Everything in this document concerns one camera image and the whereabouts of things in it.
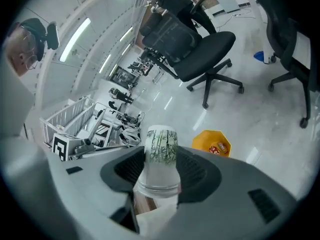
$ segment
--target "black office chair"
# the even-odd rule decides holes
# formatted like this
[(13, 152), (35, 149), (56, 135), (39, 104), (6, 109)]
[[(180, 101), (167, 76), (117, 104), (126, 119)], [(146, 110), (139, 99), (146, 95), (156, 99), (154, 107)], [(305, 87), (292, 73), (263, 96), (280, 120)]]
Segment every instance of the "black office chair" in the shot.
[(301, 11), (297, 9), (296, 0), (257, 0), (265, 10), (268, 17), (266, 34), (274, 55), (280, 58), (282, 66), (288, 73), (272, 79), (268, 90), (273, 92), (274, 84), (297, 78), (303, 86), (306, 105), (306, 117), (300, 120), (300, 127), (306, 128), (311, 116), (310, 91), (320, 91), (320, 74), (318, 72), (317, 60), (311, 42), (311, 63), (310, 69), (305, 67), (295, 58), (293, 53), (297, 43), (298, 32), (309, 36), (307, 25), (300, 21)]
[(207, 100), (211, 82), (214, 79), (237, 85), (238, 92), (244, 93), (245, 88), (242, 82), (217, 74), (224, 66), (232, 66), (229, 58), (217, 65), (230, 51), (236, 40), (232, 32), (219, 32), (202, 38), (168, 12), (164, 16), (152, 13), (140, 29), (140, 33), (144, 36), (142, 43), (164, 55), (177, 75), (157, 60), (151, 52), (147, 55), (148, 59), (175, 79), (179, 78), (187, 82), (202, 75), (188, 85), (187, 89), (193, 91), (193, 86), (206, 81), (202, 103), (205, 109), (208, 108)]

